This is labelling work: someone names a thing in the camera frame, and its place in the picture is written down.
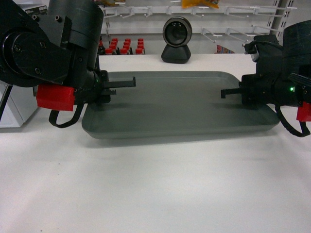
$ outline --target screw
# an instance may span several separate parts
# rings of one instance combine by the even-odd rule
[[[35,68],[35,73],[36,74],[41,74],[41,70],[39,68]]]
[[[34,21],[39,21],[39,17],[38,16],[32,16]]]
[[[19,46],[19,45],[14,45],[14,50],[15,50],[16,52],[21,52],[21,46]]]
[[[45,49],[46,48],[46,44],[42,41],[42,42],[40,42],[40,47]]]
[[[5,68],[3,66],[0,66],[0,72],[5,73]]]
[[[20,21],[21,25],[23,25],[23,26],[26,25],[26,21],[23,18],[21,18],[19,21]]]
[[[55,16],[55,20],[56,20],[57,22],[61,22],[61,21],[62,21],[62,18],[61,18],[60,16]]]

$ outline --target camera stand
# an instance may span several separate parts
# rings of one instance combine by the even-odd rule
[[[190,57],[191,52],[187,45],[177,48],[166,45],[161,55],[161,58],[164,62],[177,64],[186,63],[190,59]]]

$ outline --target black cable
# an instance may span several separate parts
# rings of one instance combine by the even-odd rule
[[[1,118],[2,118],[2,115],[3,115],[6,103],[7,103],[8,99],[9,99],[12,87],[13,86],[11,86],[11,85],[7,85],[5,90],[4,90],[4,93],[2,95],[2,98],[1,98],[1,101],[0,101],[0,121],[1,121]]]
[[[57,124],[57,117],[58,117],[58,114],[59,114],[59,111],[58,110],[51,110],[51,113],[50,113],[50,117],[49,117],[49,122],[55,126],[55,127],[58,127],[60,129],[63,129],[63,128],[67,128],[75,123],[78,122],[79,118],[80,118],[80,115],[81,115],[81,112],[83,110],[83,104],[78,104],[77,105],[77,108],[76,108],[76,111],[72,117],[72,119],[64,124]]]
[[[285,119],[284,115],[282,114],[281,107],[279,105],[276,105],[275,109],[278,119],[281,121],[282,125],[287,129],[287,131],[290,132],[292,135],[295,135],[297,137],[305,137],[310,135],[310,131],[305,122],[301,121],[299,122],[302,131],[299,132],[293,126],[291,126],[290,123],[288,123],[288,121]]]

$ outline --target red bottle cap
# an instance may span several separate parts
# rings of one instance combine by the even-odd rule
[[[136,54],[142,54],[142,48],[136,49]]]
[[[130,45],[123,45],[123,48],[129,50],[130,49]]]
[[[112,48],[106,48],[105,53],[106,53],[106,55],[111,55],[112,54]]]
[[[127,49],[126,48],[120,49],[120,54],[121,55],[126,55],[127,54]]]
[[[109,45],[109,48],[111,48],[112,50],[116,50],[116,45]]]

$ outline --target yellow package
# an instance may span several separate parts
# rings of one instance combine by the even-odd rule
[[[182,0],[181,6],[182,8],[187,8],[198,5],[205,5],[213,8],[219,8],[218,2],[219,0]]]

